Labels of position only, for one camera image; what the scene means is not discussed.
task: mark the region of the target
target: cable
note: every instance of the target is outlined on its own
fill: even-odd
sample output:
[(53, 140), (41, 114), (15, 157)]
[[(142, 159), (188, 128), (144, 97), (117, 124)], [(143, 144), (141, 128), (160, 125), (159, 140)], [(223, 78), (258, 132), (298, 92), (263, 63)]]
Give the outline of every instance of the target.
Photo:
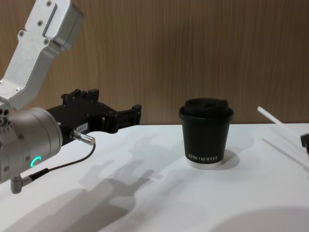
[(68, 167), (70, 165), (82, 162), (82, 161), (88, 159), (94, 153), (95, 149), (96, 149), (96, 144), (93, 144), (91, 152), (87, 156), (85, 156), (84, 158), (79, 159), (77, 161), (73, 161), (71, 163), (66, 163), (66, 164), (51, 168), (51, 169), (48, 169), (48, 168), (42, 169), (42, 170), (40, 170), (40, 171), (38, 171), (34, 174), (29, 175), (29, 177), (31, 178), (32, 181), (35, 181), (36, 179), (40, 178), (41, 176), (43, 176), (43, 175), (45, 175), (45, 174), (47, 174), (51, 171), (54, 171), (54, 170), (57, 170), (57, 169), (60, 169), (60, 168), (64, 168), (64, 167)]

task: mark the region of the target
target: white stick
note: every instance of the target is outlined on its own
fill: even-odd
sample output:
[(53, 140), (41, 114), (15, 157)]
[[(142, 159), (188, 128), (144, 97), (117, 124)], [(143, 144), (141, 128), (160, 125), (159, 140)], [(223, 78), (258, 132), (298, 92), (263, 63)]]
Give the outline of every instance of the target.
[(272, 122), (276, 123), (277, 125), (279, 125), (282, 129), (286, 130), (287, 132), (289, 132), (290, 134), (292, 134), (294, 137), (296, 137), (297, 139), (300, 139), (300, 135), (295, 134), (292, 130), (290, 130), (289, 128), (287, 128), (282, 122), (280, 122), (278, 119), (276, 119), (273, 115), (271, 115), (269, 112), (267, 112), (266, 110), (264, 110), (261, 106), (259, 106), (257, 108), (257, 111), (260, 112), (262, 115), (264, 115), (265, 117), (267, 117), (269, 120), (271, 120)]

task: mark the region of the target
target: black paper cup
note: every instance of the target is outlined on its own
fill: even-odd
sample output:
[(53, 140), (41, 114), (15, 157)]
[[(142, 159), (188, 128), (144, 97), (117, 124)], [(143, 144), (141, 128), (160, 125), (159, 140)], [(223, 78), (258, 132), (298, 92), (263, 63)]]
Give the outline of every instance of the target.
[(234, 112), (226, 100), (199, 98), (185, 102), (179, 116), (188, 163), (200, 169), (221, 165)]

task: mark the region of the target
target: white table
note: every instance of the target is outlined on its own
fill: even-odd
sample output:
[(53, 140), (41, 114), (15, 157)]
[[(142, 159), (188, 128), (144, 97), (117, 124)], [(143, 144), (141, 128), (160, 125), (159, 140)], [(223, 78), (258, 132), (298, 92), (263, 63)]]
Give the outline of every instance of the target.
[[(288, 125), (296, 133), (309, 124)], [(199, 170), (185, 160), (181, 126), (92, 133), (93, 156), (10, 193), (0, 185), (5, 232), (308, 232), (309, 156), (276, 125), (231, 125), (224, 164)], [(25, 172), (85, 156), (64, 146)]]

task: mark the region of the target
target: wood paneling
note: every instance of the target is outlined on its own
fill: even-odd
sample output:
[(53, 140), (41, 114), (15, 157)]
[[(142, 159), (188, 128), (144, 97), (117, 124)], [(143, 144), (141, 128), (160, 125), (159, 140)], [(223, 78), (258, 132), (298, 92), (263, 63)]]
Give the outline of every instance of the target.
[[(309, 122), (309, 0), (75, 0), (85, 22), (53, 62), (30, 106), (49, 108), (75, 88), (99, 88), (143, 124), (179, 123), (186, 99), (229, 100), (234, 123)], [(33, 0), (0, 0), (0, 76)]]

